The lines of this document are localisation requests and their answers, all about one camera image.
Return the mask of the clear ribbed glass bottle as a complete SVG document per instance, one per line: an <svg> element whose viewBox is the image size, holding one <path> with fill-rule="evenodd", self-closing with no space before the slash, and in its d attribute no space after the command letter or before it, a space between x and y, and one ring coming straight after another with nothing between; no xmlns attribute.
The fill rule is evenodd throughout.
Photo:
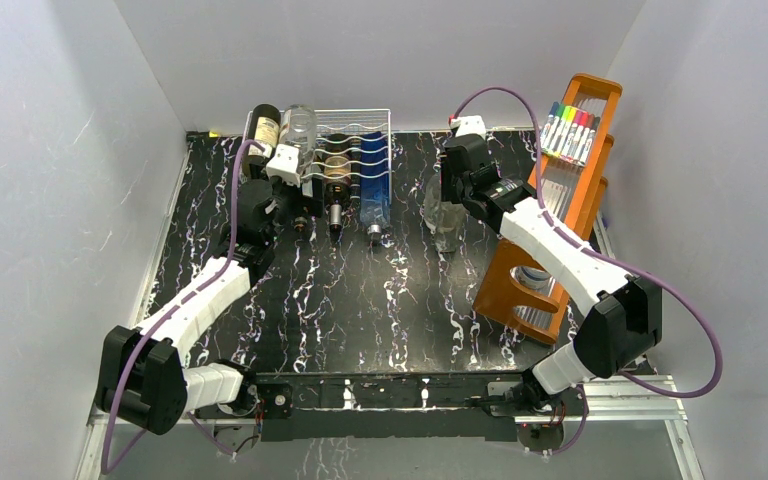
<svg viewBox="0 0 768 480"><path fill-rule="evenodd" d="M431 231L438 253L456 251L462 243L467 212L461 204L442 200L441 174L435 172L425 185L423 220Z"/></svg>

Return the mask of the blue square glass bottle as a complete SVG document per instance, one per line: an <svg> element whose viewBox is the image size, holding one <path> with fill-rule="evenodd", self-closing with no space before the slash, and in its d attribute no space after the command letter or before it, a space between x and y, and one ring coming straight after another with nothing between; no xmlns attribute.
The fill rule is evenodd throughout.
<svg viewBox="0 0 768 480"><path fill-rule="evenodd" d="M360 143L360 221L372 245L378 245L389 225L388 137L366 133Z"/></svg>

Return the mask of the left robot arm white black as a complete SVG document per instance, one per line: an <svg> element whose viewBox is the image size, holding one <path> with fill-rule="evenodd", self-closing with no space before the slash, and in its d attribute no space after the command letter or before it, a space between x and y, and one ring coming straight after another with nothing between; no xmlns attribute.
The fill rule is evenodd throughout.
<svg viewBox="0 0 768 480"><path fill-rule="evenodd" d="M98 409L162 435L198 409L221 405L248 416L257 407L259 391L248 368L230 360L188 367L184 356L265 275L275 259L277 226L322 216L324 188L319 180L299 186L247 180L232 206L229 224L195 279L149 319L117 326L105 337Z"/></svg>

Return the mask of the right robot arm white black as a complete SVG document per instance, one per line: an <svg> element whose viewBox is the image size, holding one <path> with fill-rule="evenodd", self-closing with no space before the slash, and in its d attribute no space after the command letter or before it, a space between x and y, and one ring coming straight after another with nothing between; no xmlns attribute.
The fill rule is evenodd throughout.
<svg viewBox="0 0 768 480"><path fill-rule="evenodd" d="M570 343L523 372L521 382L506 392L507 403L550 413L563 391L610 378L661 341L661 287L597 259L566 225L552 220L533 187L500 176L480 135L445 142L441 187L443 200L463 205L529 254L585 316Z"/></svg>

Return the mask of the brown lower rack bottle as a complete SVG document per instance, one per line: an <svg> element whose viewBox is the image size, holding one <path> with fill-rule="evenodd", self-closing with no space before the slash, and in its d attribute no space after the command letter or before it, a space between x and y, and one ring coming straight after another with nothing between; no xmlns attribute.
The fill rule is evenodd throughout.
<svg viewBox="0 0 768 480"><path fill-rule="evenodd" d="M324 146L322 159L325 163L324 187L325 199L328 206L328 223L332 235L339 235L343 229L343 216L350 201L351 165L349 149L351 142L348 136L334 133L327 137L329 143Z"/></svg>

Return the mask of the clear round glass bottle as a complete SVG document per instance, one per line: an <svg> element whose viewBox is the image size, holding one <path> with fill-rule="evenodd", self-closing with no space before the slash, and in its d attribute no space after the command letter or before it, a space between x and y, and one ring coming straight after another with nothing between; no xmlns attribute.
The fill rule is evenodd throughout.
<svg viewBox="0 0 768 480"><path fill-rule="evenodd" d="M278 142L298 149L297 172L302 174L313 162L317 147L317 115L309 105L288 106L282 116Z"/></svg>

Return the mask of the dark wine bottle gold cap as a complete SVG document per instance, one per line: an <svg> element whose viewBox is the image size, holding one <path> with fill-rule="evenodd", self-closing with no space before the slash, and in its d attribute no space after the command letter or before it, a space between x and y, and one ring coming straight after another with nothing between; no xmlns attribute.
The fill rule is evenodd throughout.
<svg viewBox="0 0 768 480"><path fill-rule="evenodd" d="M245 140L254 143L243 149L242 172L249 179L265 178L265 167L272 159L280 133L281 112L272 104L259 104L252 111Z"/></svg>

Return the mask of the orange wooden rack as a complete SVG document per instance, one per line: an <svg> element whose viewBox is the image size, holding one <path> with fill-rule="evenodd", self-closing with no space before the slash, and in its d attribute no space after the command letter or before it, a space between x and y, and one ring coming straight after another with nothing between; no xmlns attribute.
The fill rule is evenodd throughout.
<svg viewBox="0 0 768 480"><path fill-rule="evenodd" d="M600 119L589 158L582 166L549 157L541 167L541 191L550 211L582 239L594 228L607 188L603 178L614 138L609 130L622 95L622 86L611 80L578 73L572 77L562 98ZM558 341L570 295L550 279L540 289L520 282L518 267L538 264L525 251L501 240L473 302L473 310L489 319L523 333L545 345Z"/></svg>

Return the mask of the pack of coloured markers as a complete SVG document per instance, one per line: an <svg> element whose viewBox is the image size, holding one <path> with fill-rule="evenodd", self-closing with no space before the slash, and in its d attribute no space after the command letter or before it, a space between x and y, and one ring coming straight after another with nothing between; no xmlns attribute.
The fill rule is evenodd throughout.
<svg viewBox="0 0 768 480"><path fill-rule="evenodd" d="M602 118L575 106L554 102L539 132L541 152L584 167L593 150Z"/></svg>

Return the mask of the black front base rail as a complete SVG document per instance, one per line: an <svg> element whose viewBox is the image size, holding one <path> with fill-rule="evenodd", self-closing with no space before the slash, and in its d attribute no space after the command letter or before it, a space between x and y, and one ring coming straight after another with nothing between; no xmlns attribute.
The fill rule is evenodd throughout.
<svg viewBox="0 0 768 480"><path fill-rule="evenodd" d="M549 427L582 413L577 391L539 398L518 371L257 373L240 412L197 409L200 420L261 428L265 442L356 438L473 437L515 442L524 426Z"/></svg>

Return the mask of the aluminium frame rail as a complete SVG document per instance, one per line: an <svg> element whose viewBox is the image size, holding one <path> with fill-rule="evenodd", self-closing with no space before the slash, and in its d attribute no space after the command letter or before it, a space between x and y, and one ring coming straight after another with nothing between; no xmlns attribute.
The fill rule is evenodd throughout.
<svg viewBox="0 0 768 480"><path fill-rule="evenodd" d="M231 191L231 212L233 209L233 202L237 197L237 188L238 186L245 181L236 181L232 187ZM545 208L544 201L542 197L541 189L538 186L530 185L535 189L535 192L537 194L538 203L541 207ZM558 219L556 219L551 213L552 220L561 223ZM581 239L581 242L585 244L586 246L590 247L584 240ZM625 265L621 262L619 262L616 259L604 256L600 254L599 252L595 251L595 256L597 259L609 262L612 265L615 265L617 267L623 268L630 272L633 275L639 275L647 280L653 281L657 286L661 287L662 289L662 297L664 294L669 292L669 287L661 280L655 278L654 276L639 271L631 266ZM661 388L656 385L647 383L631 374L627 371L627 366L623 367L618 373L614 374L608 379L603 378L594 378L590 381L586 381L584 383L578 384L576 386L573 386L569 389L573 389L577 391L580 395L580 398L583 402L583 415L588 415L591 410L592 403L596 400L603 399L603 398L616 398L618 400L618 406L616 409L616 412L618 415L626 417L629 416L632 412L641 410L644 406L644 402L647 398L652 396L661 396L666 397L675 401L682 399L682 394L678 391L669 390L666 388ZM187 418L192 422L197 422L198 418L196 416L196 411L192 413L186 414L182 418ZM118 420L123 420L121 418L116 418L111 416L110 414L106 413L109 420L111 422L116 422ZM151 433L141 427L136 426L141 433Z"/></svg>

